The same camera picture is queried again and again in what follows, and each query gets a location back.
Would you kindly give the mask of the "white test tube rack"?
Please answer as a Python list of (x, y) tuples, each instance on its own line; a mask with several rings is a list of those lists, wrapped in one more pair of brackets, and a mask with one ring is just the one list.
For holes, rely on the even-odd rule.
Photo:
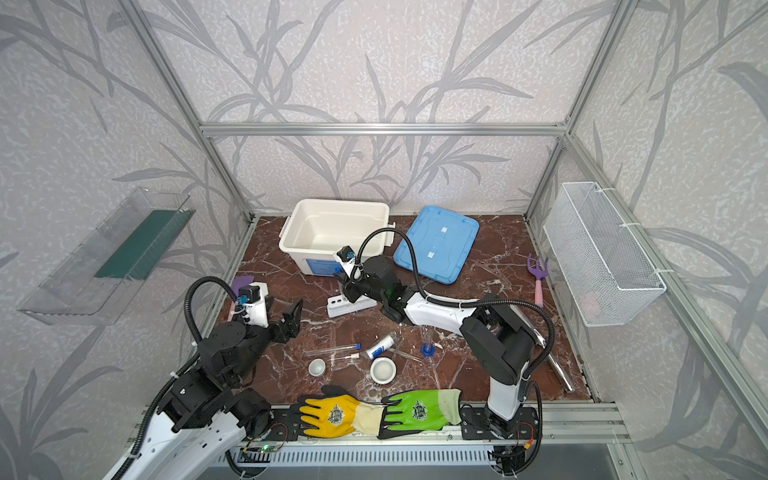
[(343, 294), (339, 294), (327, 299), (327, 315), (329, 318), (337, 318), (376, 306), (377, 302), (365, 295), (361, 295), (356, 301), (352, 302)]

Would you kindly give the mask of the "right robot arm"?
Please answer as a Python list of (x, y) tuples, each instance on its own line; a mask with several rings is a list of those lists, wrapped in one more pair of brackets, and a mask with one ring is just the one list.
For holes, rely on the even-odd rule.
[[(383, 233), (397, 234), (406, 243), (412, 260), (412, 285), (400, 281), (394, 264), (386, 257), (363, 258), (368, 243)], [(503, 421), (515, 417), (532, 384), (533, 373), (556, 344), (557, 329), (544, 308), (494, 295), (459, 300), (427, 292), (419, 278), (412, 241), (393, 227), (372, 232), (358, 250), (342, 247), (335, 257), (342, 269), (336, 278), (348, 301), (354, 303), (366, 296), (380, 305), (384, 316), (398, 324), (435, 327), (461, 336), (490, 376), (486, 407), (491, 417)]]

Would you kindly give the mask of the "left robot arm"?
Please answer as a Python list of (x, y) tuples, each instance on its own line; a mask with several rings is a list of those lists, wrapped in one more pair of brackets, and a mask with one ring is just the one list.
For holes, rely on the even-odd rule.
[[(202, 335), (192, 312), (196, 291), (221, 287), (232, 301), (231, 320)], [(131, 448), (107, 473), (109, 479), (196, 479), (220, 455), (269, 430), (270, 403), (246, 387), (246, 378), (272, 344), (298, 336), (303, 302), (273, 321), (273, 298), (263, 282), (239, 290), (215, 276), (187, 289), (183, 313), (196, 346), (193, 356), (161, 387), (145, 412)]]

